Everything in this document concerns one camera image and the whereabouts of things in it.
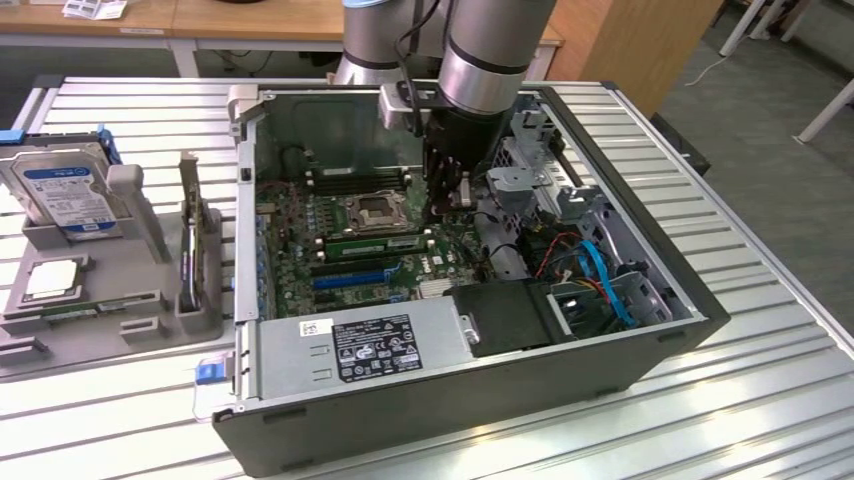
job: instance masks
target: warning label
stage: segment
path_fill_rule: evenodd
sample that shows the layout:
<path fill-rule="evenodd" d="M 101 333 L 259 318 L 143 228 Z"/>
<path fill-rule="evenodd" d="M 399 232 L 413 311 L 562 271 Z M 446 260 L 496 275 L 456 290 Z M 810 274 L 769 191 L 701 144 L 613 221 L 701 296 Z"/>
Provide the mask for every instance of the warning label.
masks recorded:
<path fill-rule="evenodd" d="M 422 368 L 409 315 L 375 318 L 333 327 L 338 376 L 345 382 Z"/>

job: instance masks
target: blue latch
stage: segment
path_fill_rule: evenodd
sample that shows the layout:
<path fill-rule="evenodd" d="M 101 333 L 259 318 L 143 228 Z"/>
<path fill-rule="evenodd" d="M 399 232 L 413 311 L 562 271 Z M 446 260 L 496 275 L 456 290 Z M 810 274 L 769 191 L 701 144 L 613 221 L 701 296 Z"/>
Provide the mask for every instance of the blue latch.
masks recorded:
<path fill-rule="evenodd" d="M 27 132 L 23 130 L 0 130 L 0 145 L 21 145 Z"/>
<path fill-rule="evenodd" d="M 98 140 L 107 150 L 107 156 L 110 157 L 111 165 L 122 165 L 122 157 L 119 156 L 119 150 L 117 150 L 117 140 L 113 137 L 113 132 L 105 128 L 105 124 L 98 125 Z"/>
<path fill-rule="evenodd" d="M 197 367 L 197 385 L 211 385 L 226 380 L 229 380 L 226 357 L 217 359 L 214 363 L 202 363 Z"/>

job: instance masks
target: gray floor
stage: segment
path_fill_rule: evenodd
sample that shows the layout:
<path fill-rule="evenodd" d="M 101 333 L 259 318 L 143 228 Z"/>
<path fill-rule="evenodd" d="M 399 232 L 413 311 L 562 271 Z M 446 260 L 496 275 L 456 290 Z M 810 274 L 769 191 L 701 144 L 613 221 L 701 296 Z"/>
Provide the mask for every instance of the gray floor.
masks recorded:
<path fill-rule="evenodd" d="M 705 36 L 661 115 L 706 155 L 706 180 L 854 332 L 854 110 L 809 145 L 792 138 L 849 79 L 792 46 L 746 40 L 694 87 L 737 17 Z"/>
<path fill-rule="evenodd" d="M 682 86 L 716 62 L 736 15 L 710 30 L 661 109 L 706 155 L 708 180 L 784 259 L 810 291 L 854 331 L 854 111 L 848 109 L 814 143 L 792 139 L 838 93 L 847 79 L 778 42 L 742 42 L 696 87 Z M 263 53 L 238 59 L 258 68 Z M 2 48 L 0 125 L 11 125 L 39 73 L 81 76 L 175 76 L 166 51 Z M 202 74 L 226 73 L 199 54 Z M 265 77 L 319 77 L 297 54 L 277 53 Z"/>

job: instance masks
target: aluminum table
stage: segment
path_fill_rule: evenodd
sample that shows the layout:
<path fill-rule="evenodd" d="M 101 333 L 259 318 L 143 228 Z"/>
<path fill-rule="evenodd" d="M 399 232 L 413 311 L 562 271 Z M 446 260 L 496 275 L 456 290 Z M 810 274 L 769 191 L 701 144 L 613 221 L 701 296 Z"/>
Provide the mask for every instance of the aluminum table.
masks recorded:
<path fill-rule="evenodd" d="M 145 192 L 158 211 L 177 209 L 179 150 L 197 150 L 203 194 L 231 219 L 227 272 L 234 271 L 237 177 L 226 113 L 231 83 L 67 78 L 58 88 L 34 91 L 19 117 L 31 132 L 91 130 L 105 122 L 126 162 L 146 169 Z M 597 83 L 552 85 L 733 314 L 732 322 L 626 392 L 281 478 L 828 479 L 852 474 L 852 338 L 622 93 Z M 573 151 L 566 155 L 577 160 Z M 0 285 L 9 288 L 25 248 L 23 217 L 9 192 L 2 193 Z M 230 342 L 227 334 L 209 344 L 0 384 L 0 478 L 243 478 L 213 427 L 191 414 L 194 367 Z"/>

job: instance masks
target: green ram module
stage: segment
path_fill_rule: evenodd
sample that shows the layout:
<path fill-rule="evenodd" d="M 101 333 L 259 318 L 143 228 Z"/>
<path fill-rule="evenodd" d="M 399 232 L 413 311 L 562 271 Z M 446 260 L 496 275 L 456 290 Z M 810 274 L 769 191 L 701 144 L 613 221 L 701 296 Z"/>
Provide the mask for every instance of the green ram module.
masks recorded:
<path fill-rule="evenodd" d="M 428 237 L 426 234 L 407 234 L 383 238 L 335 240 L 325 245 L 326 261 L 343 262 L 425 253 L 429 247 Z"/>

